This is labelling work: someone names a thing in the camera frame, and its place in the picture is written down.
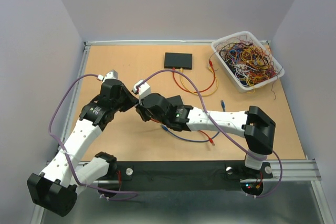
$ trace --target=black bracket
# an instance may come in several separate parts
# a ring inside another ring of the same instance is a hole
[[[44,207],[60,216],[67,215],[77,200],[76,185],[61,186],[60,180],[52,182],[43,177],[43,174],[32,173],[27,185],[33,203]]]
[[[245,167],[244,161],[171,161],[171,162],[118,162],[122,191],[188,191],[188,190],[241,190],[240,180],[273,178],[261,170]],[[125,171],[132,168],[133,174]],[[101,183],[108,189],[119,189],[117,176],[107,174],[99,180],[114,180],[114,184]]]
[[[165,98],[158,93],[147,95],[136,106],[136,111],[144,122],[155,119],[175,131],[190,131],[186,124],[192,109],[192,106],[183,105],[179,95]]]
[[[247,121],[243,125],[248,148],[258,154],[269,155],[273,152],[275,122],[259,107],[250,106],[246,112]]]
[[[100,152],[96,154],[95,157],[102,158],[108,164],[110,164],[107,174],[115,174],[115,172],[117,171],[117,158],[115,156],[110,155],[106,152]]]
[[[116,112],[125,112],[137,103],[138,99],[121,81],[107,79],[102,83],[99,95],[82,108],[79,120],[89,120],[92,125],[98,125],[103,131],[106,125],[114,119]]]

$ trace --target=tan tabletop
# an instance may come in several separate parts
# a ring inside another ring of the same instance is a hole
[[[165,52],[183,52],[193,54],[193,69],[184,70],[199,89],[204,89],[212,82],[212,74],[207,69],[207,60],[213,53],[210,45],[110,45],[91,46],[85,73],[105,75],[114,69],[118,78],[131,90],[135,83],[147,78],[152,73],[163,69]],[[212,57],[215,69],[218,67],[216,57]],[[204,97],[208,110],[221,111],[224,100],[226,111],[248,110],[255,105],[264,110],[275,122],[276,132],[274,150],[281,159],[304,159],[298,134],[288,107],[280,80],[271,85],[257,89],[255,93],[239,93],[227,78],[221,67],[216,71],[219,80],[217,92]],[[198,96],[186,93],[174,83],[172,74],[161,73],[150,81],[152,92],[168,98],[181,95],[183,103],[201,108]],[[101,83],[95,78],[83,80],[75,121],[81,108],[100,91]],[[205,140],[199,132],[175,132],[179,136],[194,140]],[[247,148],[244,138],[232,137]],[[120,161],[195,161],[195,160],[239,160],[245,153],[220,134],[210,143],[189,143],[181,141],[161,129],[155,122],[143,122],[135,109],[125,113],[116,113],[114,120],[108,124],[102,134],[94,141],[83,157],[91,160],[100,151],[117,157]]]

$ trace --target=black box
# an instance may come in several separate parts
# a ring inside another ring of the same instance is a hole
[[[178,52],[166,52],[164,56],[164,68],[192,69],[193,55]]]

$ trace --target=tangled wires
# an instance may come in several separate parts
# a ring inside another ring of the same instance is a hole
[[[265,52],[252,41],[221,44],[218,53],[243,86],[252,87],[279,74],[274,69],[270,52]]]

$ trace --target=white wall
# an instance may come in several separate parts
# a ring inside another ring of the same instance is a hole
[[[316,158],[336,220],[336,2],[295,0],[272,41],[282,84],[309,158]]]
[[[0,223],[30,223],[27,178],[55,154],[48,121],[78,72],[83,44],[61,0],[0,6]]]
[[[84,41],[272,39],[293,0],[62,0]]]

